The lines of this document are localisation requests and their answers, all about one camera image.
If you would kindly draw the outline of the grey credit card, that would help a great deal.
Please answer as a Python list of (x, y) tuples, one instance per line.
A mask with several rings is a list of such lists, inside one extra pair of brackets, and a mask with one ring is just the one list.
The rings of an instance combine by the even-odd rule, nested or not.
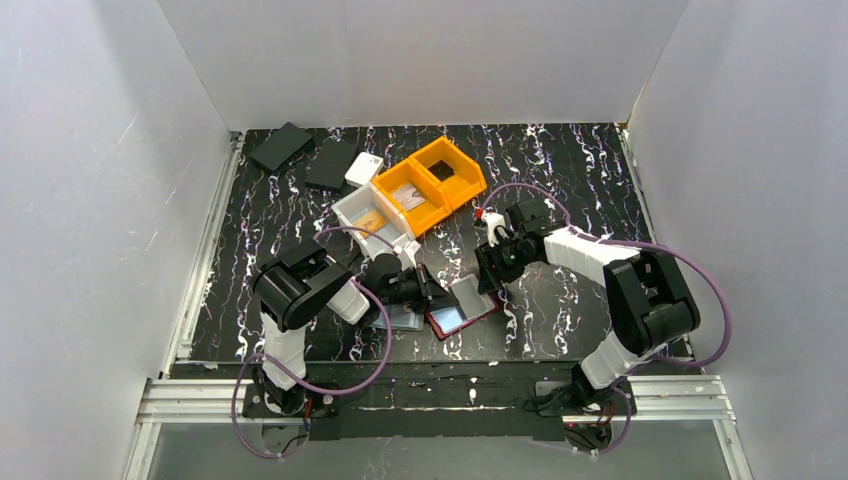
[(453, 282), (449, 289), (458, 301), (458, 308), (466, 321), (474, 321), (497, 309), (496, 301), (489, 294), (478, 292), (479, 280), (469, 274)]

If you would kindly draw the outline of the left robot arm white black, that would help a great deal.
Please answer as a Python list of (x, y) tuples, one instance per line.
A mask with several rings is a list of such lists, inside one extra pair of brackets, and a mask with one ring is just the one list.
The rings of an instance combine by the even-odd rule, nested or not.
[(325, 309), (351, 325), (376, 319), (379, 304), (404, 306), (416, 315), (456, 307), (456, 296), (443, 288), (427, 267), (405, 268), (401, 251), (381, 253), (361, 280), (309, 239), (262, 267), (253, 282), (265, 344), (260, 378), (280, 396), (306, 376), (306, 325)]

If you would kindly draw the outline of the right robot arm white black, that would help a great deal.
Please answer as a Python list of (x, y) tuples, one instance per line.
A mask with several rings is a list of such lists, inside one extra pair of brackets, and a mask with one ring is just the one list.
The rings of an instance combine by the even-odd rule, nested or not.
[(604, 288), (611, 331), (573, 368), (572, 398), (609, 388), (700, 325), (700, 312), (671, 254), (591, 240), (552, 221), (540, 200), (516, 203), (505, 214), (478, 210), (475, 222), (487, 233), (475, 250), (480, 293), (518, 280), (536, 262), (567, 268)]

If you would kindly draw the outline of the red leather card holder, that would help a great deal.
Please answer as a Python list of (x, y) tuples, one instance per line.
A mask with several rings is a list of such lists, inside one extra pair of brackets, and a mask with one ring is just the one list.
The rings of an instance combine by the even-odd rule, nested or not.
[[(495, 312), (499, 309), (500, 305), (499, 305), (498, 301), (496, 300), (496, 298), (492, 294), (489, 294), (489, 295), (496, 301), (496, 303), (498, 305), (497, 309), (492, 311), (492, 312)], [(477, 320), (479, 320), (481, 318), (478, 318), (474, 321), (466, 321), (463, 318), (462, 312), (458, 307), (446, 308), (446, 309), (441, 309), (441, 310), (434, 310), (434, 311), (428, 312), (426, 314), (426, 319), (428, 320), (429, 324), (431, 325), (434, 333), (441, 340), (444, 340), (444, 339), (448, 338), (449, 336), (459, 332), (460, 330), (462, 330), (465, 327), (473, 324), (474, 322), (476, 322)]]

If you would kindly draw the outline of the grey card holder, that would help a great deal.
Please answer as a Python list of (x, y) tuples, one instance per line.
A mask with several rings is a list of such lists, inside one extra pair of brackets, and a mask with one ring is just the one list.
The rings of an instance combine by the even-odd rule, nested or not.
[(388, 316), (379, 312), (377, 318), (370, 324), (370, 327), (387, 330), (390, 325), (393, 331), (401, 332), (420, 332), (423, 330), (423, 316), (414, 313), (408, 307), (392, 305), (386, 308), (386, 312)]

